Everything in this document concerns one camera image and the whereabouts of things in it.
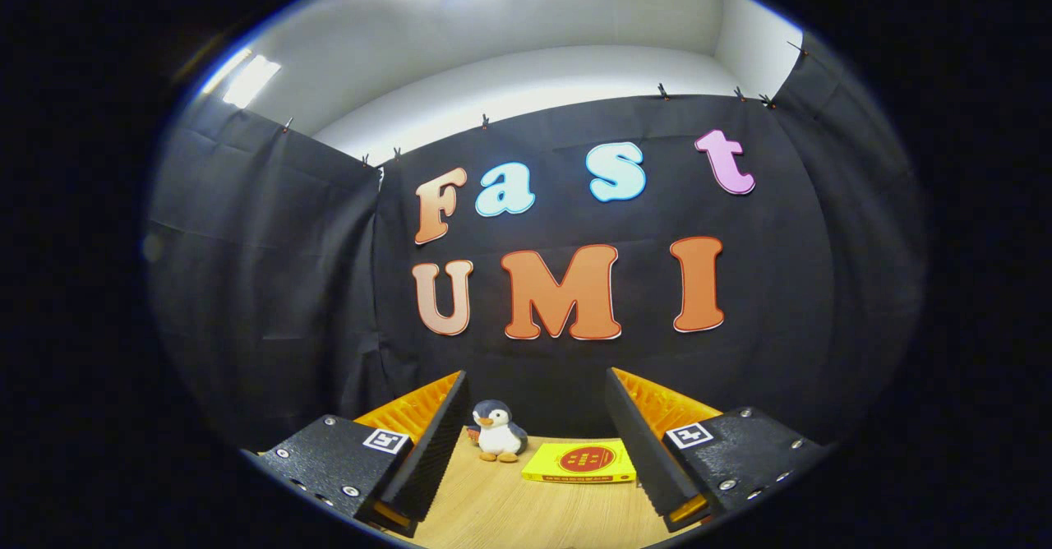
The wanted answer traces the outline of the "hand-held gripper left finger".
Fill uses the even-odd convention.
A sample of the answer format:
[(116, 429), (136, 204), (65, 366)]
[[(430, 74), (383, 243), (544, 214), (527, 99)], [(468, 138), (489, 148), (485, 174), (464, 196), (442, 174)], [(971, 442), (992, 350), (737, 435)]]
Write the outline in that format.
[(457, 371), (355, 418), (326, 414), (259, 453), (267, 477), (350, 525), (413, 537), (431, 510), (469, 411)]

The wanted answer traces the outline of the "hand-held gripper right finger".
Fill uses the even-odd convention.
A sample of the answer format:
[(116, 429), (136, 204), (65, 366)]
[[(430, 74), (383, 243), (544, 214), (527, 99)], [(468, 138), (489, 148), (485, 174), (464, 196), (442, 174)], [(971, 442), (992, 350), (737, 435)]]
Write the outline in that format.
[(748, 510), (830, 452), (753, 406), (721, 412), (616, 367), (606, 407), (669, 533)]

